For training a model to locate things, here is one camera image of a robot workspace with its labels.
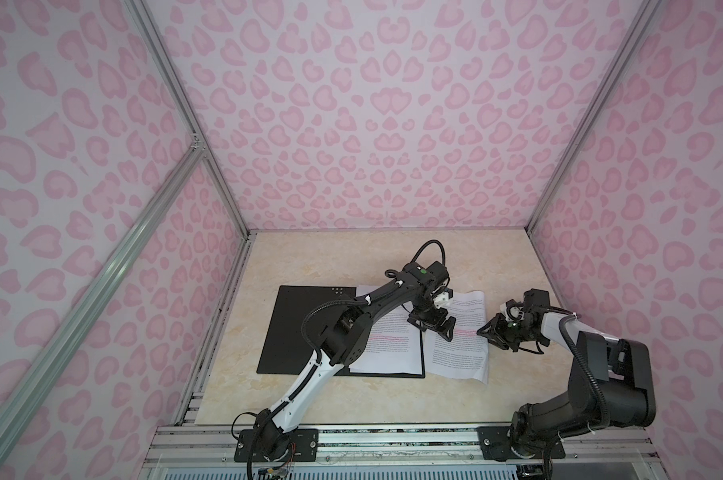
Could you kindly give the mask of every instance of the beige marbled surface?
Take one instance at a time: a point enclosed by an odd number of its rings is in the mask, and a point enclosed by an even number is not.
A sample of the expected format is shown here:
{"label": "beige marbled surface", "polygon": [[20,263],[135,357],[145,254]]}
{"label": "beige marbled surface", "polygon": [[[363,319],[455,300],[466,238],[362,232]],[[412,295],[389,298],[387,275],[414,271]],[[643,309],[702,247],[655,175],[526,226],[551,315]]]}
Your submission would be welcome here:
{"label": "beige marbled surface", "polygon": [[[258,234],[196,424],[230,424],[240,412],[259,412],[294,381],[294,376],[255,371],[280,285],[381,285],[386,269],[400,269],[431,238],[447,250],[450,287],[486,294],[487,319],[501,303],[521,300],[530,288],[551,291],[522,230]],[[428,265],[439,256],[437,246],[428,246],[420,262]],[[564,392],[571,362],[568,351],[556,344],[543,356],[490,346],[489,385],[433,374],[425,379],[335,377],[303,423],[507,422],[522,404]]]}

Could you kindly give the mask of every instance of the sheet of paper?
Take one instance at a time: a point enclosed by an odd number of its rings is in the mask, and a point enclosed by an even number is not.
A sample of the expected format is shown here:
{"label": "sheet of paper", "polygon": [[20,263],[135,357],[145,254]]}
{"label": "sheet of paper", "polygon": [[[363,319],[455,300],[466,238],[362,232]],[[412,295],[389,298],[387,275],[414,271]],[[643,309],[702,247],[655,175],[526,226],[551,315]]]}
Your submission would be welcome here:
{"label": "sheet of paper", "polygon": [[425,371],[451,379],[487,381],[489,343],[476,331],[487,323],[484,293],[455,293],[447,307],[455,317],[452,342],[442,339],[432,330],[425,332]]}
{"label": "sheet of paper", "polygon": [[[366,295],[376,289],[376,286],[359,285],[356,295]],[[412,303],[405,303],[405,307],[412,310]],[[407,321],[408,316],[409,313],[399,306],[379,319],[372,326],[367,348],[350,364],[350,370],[353,373],[422,375],[420,331]]]}

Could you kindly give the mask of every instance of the robotic arm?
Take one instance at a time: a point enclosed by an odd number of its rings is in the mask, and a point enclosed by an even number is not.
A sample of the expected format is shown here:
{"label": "robotic arm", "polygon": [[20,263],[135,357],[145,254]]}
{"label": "robotic arm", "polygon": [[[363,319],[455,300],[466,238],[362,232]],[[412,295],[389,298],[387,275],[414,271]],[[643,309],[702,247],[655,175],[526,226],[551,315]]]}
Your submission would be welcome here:
{"label": "robotic arm", "polygon": [[[441,248],[441,262],[427,268],[417,263],[426,246]],[[266,458],[279,459],[288,449],[289,432],[295,430],[309,405],[327,381],[364,352],[372,326],[381,317],[406,302],[412,302],[407,321],[421,331],[433,330],[448,342],[455,325],[447,305],[453,296],[449,273],[444,266],[446,255],[438,240],[429,240],[401,271],[386,270],[391,280],[372,293],[356,298],[343,296],[311,311],[303,321],[305,341],[314,349],[308,364],[287,393],[273,406],[262,410],[254,420],[254,433],[248,451],[248,477],[251,480],[253,449]],[[306,326],[318,322],[318,336],[310,338]]]}
{"label": "robotic arm", "polygon": [[[544,290],[527,291],[523,302],[506,302],[477,334],[502,350],[536,354],[543,353],[539,345],[553,340],[574,357],[567,391],[519,408],[507,437],[491,445],[496,460],[507,460],[509,451],[519,458],[542,453],[543,473],[548,476],[551,448],[561,438],[608,426],[646,427],[655,418],[646,345],[587,326],[577,314],[551,306]],[[525,341],[534,341],[537,351],[522,348]]]}

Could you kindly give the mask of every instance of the table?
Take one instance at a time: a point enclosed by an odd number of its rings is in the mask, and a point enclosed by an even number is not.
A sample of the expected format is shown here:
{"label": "table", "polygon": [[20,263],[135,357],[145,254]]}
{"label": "table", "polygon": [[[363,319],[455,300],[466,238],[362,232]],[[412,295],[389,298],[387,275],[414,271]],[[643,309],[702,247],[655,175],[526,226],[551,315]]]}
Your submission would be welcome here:
{"label": "table", "polygon": [[[530,288],[551,292],[523,230],[285,232],[258,234],[196,417],[197,425],[230,425],[240,412],[270,407],[295,376],[257,369],[280,285],[382,285],[386,269],[399,270],[425,241],[447,251],[450,288],[483,290],[487,319]],[[440,260],[428,246],[419,261]],[[509,422],[522,404],[545,401],[567,389],[572,356],[552,343],[545,355],[490,346],[489,385],[427,374],[425,379],[335,377],[303,423]]]}

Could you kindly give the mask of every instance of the diagonal metal beam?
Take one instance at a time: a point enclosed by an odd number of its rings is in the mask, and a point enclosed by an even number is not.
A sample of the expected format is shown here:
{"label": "diagonal metal beam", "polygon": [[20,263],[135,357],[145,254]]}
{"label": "diagonal metal beam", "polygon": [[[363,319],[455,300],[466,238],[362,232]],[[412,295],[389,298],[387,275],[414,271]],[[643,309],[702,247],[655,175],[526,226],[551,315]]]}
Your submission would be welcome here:
{"label": "diagonal metal beam", "polygon": [[95,321],[105,311],[108,302],[142,253],[156,227],[172,206],[196,166],[208,154],[191,147],[164,185],[145,206],[129,232],[103,266],[97,278],[89,284],[55,335],[44,347],[10,398],[0,408],[0,467],[9,456],[36,410],[68,366]]}
{"label": "diagonal metal beam", "polygon": [[204,159],[204,163],[209,169],[209,173],[212,175],[214,186],[217,188],[220,196],[223,199],[225,208],[228,209],[228,213],[234,219],[236,228],[241,238],[247,238],[249,235],[249,229],[244,222],[244,217],[241,216],[241,210],[236,205],[236,200],[233,196],[231,188],[228,186],[228,182],[222,174],[220,163],[215,158],[214,153],[209,148],[209,141],[204,135],[204,129],[201,123],[198,121],[196,113],[193,111],[193,106],[188,98],[188,94],[182,86],[180,81],[180,75],[169,56],[169,52],[164,45],[162,35],[158,30],[155,18],[151,13],[151,9],[145,3],[145,0],[124,0],[124,3],[132,15],[132,20],[135,23],[136,28],[140,31],[145,44],[148,47],[148,51],[153,57],[153,61],[156,63],[159,72],[166,83],[169,90],[169,94],[172,95],[174,103],[178,106],[178,111],[182,116],[185,125],[193,135],[194,139],[199,142],[199,147],[203,150],[209,150],[209,155]]}
{"label": "diagonal metal beam", "polygon": [[639,12],[633,18],[633,22],[625,34],[623,43],[620,44],[612,63],[609,64],[604,74],[604,79],[599,84],[596,94],[593,95],[593,100],[588,105],[586,114],[583,115],[583,120],[580,120],[580,124],[577,126],[572,139],[564,150],[557,168],[553,171],[553,175],[551,175],[548,184],[543,190],[543,194],[540,196],[540,201],[532,212],[532,216],[529,217],[527,233],[530,236],[539,226],[540,220],[543,218],[546,210],[548,210],[548,206],[553,202],[553,195],[558,191],[564,181],[564,176],[567,174],[567,171],[569,171],[569,168],[575,163],[581,146],[591,133],[591,130],[593,130],[597,120],[599,120],[600,114],[617,89],[631,61],[639,52],[642,43],[644,43],[644,39],[653,26],[653,22],[659,18],[659,12],[663,10],[664,4],[665,0],[644,0],[642,5],[639,6]]}

